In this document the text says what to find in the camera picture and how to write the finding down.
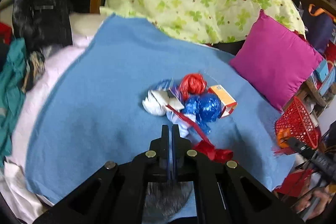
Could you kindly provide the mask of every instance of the red wrapped ball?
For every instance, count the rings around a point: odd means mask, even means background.
[[[191,73],[186,75],[180,84],[180,91],[183,100],[187,100],[190,94],[202,94],[207,87],[207,82],[199,73]]]

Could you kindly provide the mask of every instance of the small cardboard box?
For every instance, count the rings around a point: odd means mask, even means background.
[[[184,109],[179,86],[175,84],[173,79],[162,80],[151,90],[151,92],[160,106],[165,107],[167,110],[168,108],[166,105],[170,105],[177,111]]]
[[[237,106],[235,99],[233,99],[221,85],[213,85],[209,87],[208,92],[216,94],[221,101],[222,112],[219,115],[219,118],[230,115]]]

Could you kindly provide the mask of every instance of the pink cushion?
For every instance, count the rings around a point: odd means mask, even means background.
[[[281,112],[321,61],[313,47],[260,10],[230,65]]]

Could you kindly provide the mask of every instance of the white bed sheet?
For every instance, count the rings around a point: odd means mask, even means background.
[[[38,114],[51,90],[66,69],[85,51],[93,36],[73,34],[73,46],[68,46],[45,61],[45,73],[26,94],[21,114],[12,134],[12,155],[7,157],[4,174],[0,176],[0,192],[17,218],[31,224],[44,212],[40,199],[25,186],[26,153]]]

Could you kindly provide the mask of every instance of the shiny blue foil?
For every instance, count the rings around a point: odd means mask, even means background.
[[[214,122],[221,113],[221,101],[217,95],[204,93],[194,95],[188,98],[182,110],[184,114],[196,115],[196,122],[202,131],[208,135],[211,132],[207,122]]]
[[[199,116],[204,122],[214,122],[221,113],[221,101],[212,93],[205,93],[199,97]]]
[[[182,113],[194,114],[197,116],[200,111],[199,98],[199,95],[190,96],[184,103],[184,109],[182,110]]]

